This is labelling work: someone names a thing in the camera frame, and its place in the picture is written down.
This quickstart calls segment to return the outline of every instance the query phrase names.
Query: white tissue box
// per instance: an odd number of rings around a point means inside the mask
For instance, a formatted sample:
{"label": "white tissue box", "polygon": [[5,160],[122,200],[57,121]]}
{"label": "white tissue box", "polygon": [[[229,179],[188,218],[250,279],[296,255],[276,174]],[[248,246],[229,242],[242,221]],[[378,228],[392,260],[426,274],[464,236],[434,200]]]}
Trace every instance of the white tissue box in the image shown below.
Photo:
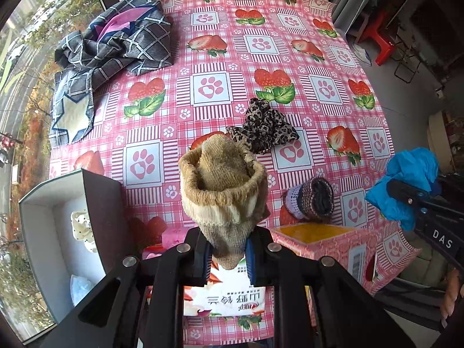
{"label": "white tissue box", "polygon": [[[73,237],[71,213],[87,210],[98,253]],[[42,182],[19,202],[35,280],[57,323],[73,309],[71,275],[97,284],[125,256],[136,254],[124,219],[121,184],[79,169]]]}

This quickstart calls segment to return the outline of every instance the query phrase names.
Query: beige sock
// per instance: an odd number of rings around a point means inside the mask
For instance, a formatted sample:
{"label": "beige sock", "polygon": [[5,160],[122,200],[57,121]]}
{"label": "beige sock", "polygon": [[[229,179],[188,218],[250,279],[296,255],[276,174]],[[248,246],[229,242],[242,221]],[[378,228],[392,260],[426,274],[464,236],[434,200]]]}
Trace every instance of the beige sock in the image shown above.
{"label": "beige sock", "polygon": [[217,262],[235,268],[255,225],[269,216],[265,167],[222,135],[187,152],[179,167],[185,213],[213,245]]}

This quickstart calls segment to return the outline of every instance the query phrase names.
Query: metal screw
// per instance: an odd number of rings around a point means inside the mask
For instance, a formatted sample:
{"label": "metal screw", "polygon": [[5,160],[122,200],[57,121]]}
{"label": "metal screw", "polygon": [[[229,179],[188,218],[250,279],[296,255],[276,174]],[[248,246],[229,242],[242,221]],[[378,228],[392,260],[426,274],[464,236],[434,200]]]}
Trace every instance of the metal screw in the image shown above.
{"label": "metal screw", "polygon": [[333,257],[322,257],[321,263],[324,267],[333,267],[335,259]]}
{"label": "metal screw", "polygon": [[267,249],[270,252],[279,252],[280,250],[282,250],[282,246],[278,243],[272,242],[267,245]]}
{"label": "metal screw", "polygon": [[132,267],[136,263],[137,263],[137,258],[136,257],[125,257],[122,260],[122,265],[124,267]]}
{"label": "metal screw", "polygon": [[188,252],[190,251],[190,245],[188,243],[181,243],[177,245],[178,252]]}

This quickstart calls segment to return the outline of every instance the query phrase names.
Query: black device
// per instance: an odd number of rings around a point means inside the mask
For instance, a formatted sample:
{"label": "black device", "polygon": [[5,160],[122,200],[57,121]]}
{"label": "black device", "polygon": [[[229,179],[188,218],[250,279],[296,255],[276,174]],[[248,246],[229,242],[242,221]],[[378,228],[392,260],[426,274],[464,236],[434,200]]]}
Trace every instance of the black device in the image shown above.
{"label": "black device", "polygon": [[[183,286],[203,286],[213,248],[199,228],[162,256],[127,257],[48,335],[42,348],[180,348]],[[247,240],[247,271],[254,286],[274,287],[275,348],[414,347],[361,285],[331,257],[311,260],[273,242],[257,226]],[[153,285],[145,309],[145,289]],[[304,286],[310,286],[312,328]]]}

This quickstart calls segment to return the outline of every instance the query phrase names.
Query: product box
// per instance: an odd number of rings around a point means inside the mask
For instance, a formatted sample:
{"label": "product box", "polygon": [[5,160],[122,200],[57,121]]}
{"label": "product box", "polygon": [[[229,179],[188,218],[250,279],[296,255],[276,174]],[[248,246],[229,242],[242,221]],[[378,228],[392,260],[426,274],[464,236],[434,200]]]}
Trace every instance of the product box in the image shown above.
{"label": "product box", "polygon": [[377,232],[319,223],[302,223],[271,230],[275,242],[300,257],[337,260],[368,292],[376,260]]}
{"label": "product box", "polygon": [[264,312],[266,288],[255,288],[248,279],[243,258],[231,270],[213,259],[208,284],[184,287],[185,316],[250,316]]}
{"label": "product box", "polygon": [[[97,253],[73,237],[71,213],[89,213]],[[22,232],[31,269],[53,318],[73,309],[71,275],[97,284],[136,250],[124,219],[121,184],[79,169],[42,182],[19,202]]]}

